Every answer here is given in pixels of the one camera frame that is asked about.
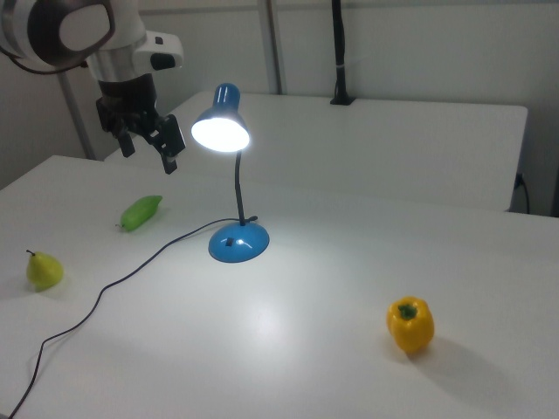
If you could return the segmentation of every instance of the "pear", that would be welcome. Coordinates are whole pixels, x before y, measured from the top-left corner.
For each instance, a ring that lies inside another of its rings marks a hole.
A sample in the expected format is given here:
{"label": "pear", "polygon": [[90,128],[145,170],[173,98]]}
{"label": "pear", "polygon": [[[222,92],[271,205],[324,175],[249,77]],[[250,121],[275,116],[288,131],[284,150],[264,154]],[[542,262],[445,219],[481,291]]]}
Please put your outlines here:
{"label": "pear", "polygon": [[62,264],[41,251],[28,251],[29,264],[27,265],[27,279],[35,285],[36,291],[43,291],[56,285],[64,275]]}

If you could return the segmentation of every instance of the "lamp shade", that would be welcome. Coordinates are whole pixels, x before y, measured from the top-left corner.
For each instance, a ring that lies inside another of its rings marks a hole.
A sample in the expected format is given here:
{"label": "lamp shade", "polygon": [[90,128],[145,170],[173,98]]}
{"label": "lamp shade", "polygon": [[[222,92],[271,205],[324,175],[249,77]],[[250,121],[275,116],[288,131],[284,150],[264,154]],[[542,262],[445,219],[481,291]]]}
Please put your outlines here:
{"label": "lamp shade", "polygon": [[238,114],[240,97],[235,85],[219,85],[212,107],[202,112],[192,126],[194,140],[215,151],[233,152],[245,148],[250,136],[243,118]]}

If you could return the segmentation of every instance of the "yellow bell pepper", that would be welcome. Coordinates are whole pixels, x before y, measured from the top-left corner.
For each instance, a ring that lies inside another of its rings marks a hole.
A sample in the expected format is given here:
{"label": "yellow bell pepper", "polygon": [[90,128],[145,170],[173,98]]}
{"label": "yellow bell pepper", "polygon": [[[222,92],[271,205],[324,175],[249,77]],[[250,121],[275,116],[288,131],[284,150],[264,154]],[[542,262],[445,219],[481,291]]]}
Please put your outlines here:
{"label": "yellow bell pepper", "polygon": [[426,347],[435,334],[429,306],[416,297],[392,303],[386,313],[386,325],[398,347],[407,354]]}

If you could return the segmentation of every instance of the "green chili pepper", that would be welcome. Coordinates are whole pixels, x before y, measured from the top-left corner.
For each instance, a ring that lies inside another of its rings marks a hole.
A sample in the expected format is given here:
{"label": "green chili pepper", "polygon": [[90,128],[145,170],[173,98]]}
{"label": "green chili pepper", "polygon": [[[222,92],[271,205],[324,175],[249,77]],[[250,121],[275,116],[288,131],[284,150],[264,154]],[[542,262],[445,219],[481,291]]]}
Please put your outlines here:
{"label": "green chili pepper", "polygon": [[148,221],[157,211],[157,205],[163,199],[160,195],[144,196],[128,207],[121,216],[121,227],[132,231]]}

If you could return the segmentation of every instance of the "black cable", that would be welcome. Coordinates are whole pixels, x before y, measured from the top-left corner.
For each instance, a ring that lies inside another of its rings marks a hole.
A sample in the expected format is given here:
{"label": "black cable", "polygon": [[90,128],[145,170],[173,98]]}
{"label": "black cable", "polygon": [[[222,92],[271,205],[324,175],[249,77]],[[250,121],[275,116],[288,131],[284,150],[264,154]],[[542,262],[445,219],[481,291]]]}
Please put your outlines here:
{"label": "black cable", "polygon": [[19,58],[16,54],[12,54],[8,50],[5,50],[1,45],[0,45],[0,52],[8,58]]}
{"label": "black cable", "polygon": [[68,70],[73,70],[74,68],[78,68],[78,67],[83,66],[83,63],[80,63],[80,64],[77,64],[77,65],[72,65],[71,67],[61,68],[59,70],[52,70],[51,72],[42,72],[40,70],[33,70],[32,68],[26,67],[25,65],[21,64],[17,60],[17,58],[10,57],[10,60],[11,60],[12,63],[17,65],[22,70],[30,72],[31,74],[38,74],[39,76],[51,76],[53,74],[60,74],[62,72],[67,72]]}
{"label": "black cable", "polygon": [[[257,216],[251,216],[247,221],[251,222],[251,221],[256,221],[258,219]],[[33,384],[35,383],[35,379],[37,378],[37,374],[38,374],[38,367],[39,364],[41,362],[41,356],[43,355],[43,349],[45,347],[45,343],[47,343],[50,340],[56,339],[60,336],[63,336],[67,333],[70,333],[74,330],[76,330],[78,327],[80,327],[81,325],[83,325],[93,314],[93,312],[95,311],[95,309],[97,308],[97,305],[99,304],[101,297],[103,295],[103,293],[108,290],[109,288],[120,284],[121,282],[126,281],[127,279],[129,279],[130,277],[134,276],[136,273],[138,273],[142,268],[144,268],[147,264],[149,264],[152,260],[154,260],[155,258],[157,258],[157,256],[159,256],[165,249],[167,249],[169,246],[171,246],[172,244],[175,244],[177,242],[180,242],[181,240],[185,239],[186,237],[192,236],[195,233],[198,233],[200,230],[205,229],[206,227],[209,227],[215,223],[222,223],[223,221],[239,221],[237,218],[221,218],[219,220],[216,221],[212,221],[211,223],[207,223],[205,225],[203,225],[202,227],[199,227],[193,231],[191,231],[190,233],[186,233],[180,237],[177,237],[174,240],[171,240],[170,242],[168,242],[167,244],[165,244],[159,251],[157,251],[151,258],[149,258],[148,260],[146,260],[143,264],[141,264],[138,268],[136,268],[134,271],[132,271],[131,273],[129,273],[126,277],[119,279],[118,281],[114,281],[109,285],[106,285],[105,287],[103,287],[103,289],[100,291],[99,296],[97,297],[97,300],[95,301],[95,304],[93,305],[93,308],[91,309],[91,311],[87,314],[86,317],[84,317],[84,319],[78,323],[77,325],[70,327],[69,329],[65,330],[64,332],[60,332],[57,333],[53,336],[51,336],[48,339],[43,340],[43,343],[41,344],[41,348],[38,351],[38,358],[37,358],[37,363],[35,364],[35,371],[33,372],[33,376],[31,377],[31,382],[29,383],[29,386],[27,387],[27,390],[25,391],[24,396],[21,398],[21,400],[19,401],[19,403],[17,404],[16,408],[13,410],[13,412],[11,412],[10,416],[8,419],[13,419],[13,417],[16,415],[17,411],[19,410],[19,408],[21,408],[21,406],[24,404],[25,399],[27,398],[27,396],[29,395],[29,393],[31,392],[31,389],[33,388]]]}
{"label": "black cable", "polygon": [[85,61],[84,61],[84,63],[80,63],[78,65],[73,65],[73,66],[70,66],[70,67],[67,67],[67,68],[60,68],[58,70],[43,72],[43,71],[40,71],[40,70],[34,70],[30,67],[27,67],[26,65],[21,64],[19,62],[19,59],[21,59],[21,57],[15,55],[15,54],[12,54],[11,52],[5,50],[2,46],[0,46],[0,52],[3,55],[5,55],[6,57],[8,57],[12,63],[17,65],[22,70],[25,70],[26,72],[30,72],[31,74],[37,74],[39,76],[50,76],[50,75],[53,75],[53,74],[60,74],[62,72],[67,72],[68,70],[72,70],[72,69],[77,68],[77,67],[83,67],[84,64],[85,64]]}
{"label": "black cable", "polygon": [[528,195],[528,187],[526,186],[526,183],[524,182],[524,179],[522,179],[521,185],[522,185],[522,188],[524,189],[524,196],[526,197],[526,213],[529,214],[530,213],[530,197]]}
{"label": "black cable", "polygon": [[526,213],[530,213],[530,197],[528,195],[528,186],[524,182],[524,175],[522,173],[517,173],[514,178],[514,189],[517,190],[520,186],[524,188],[524,196],[526,197]]}

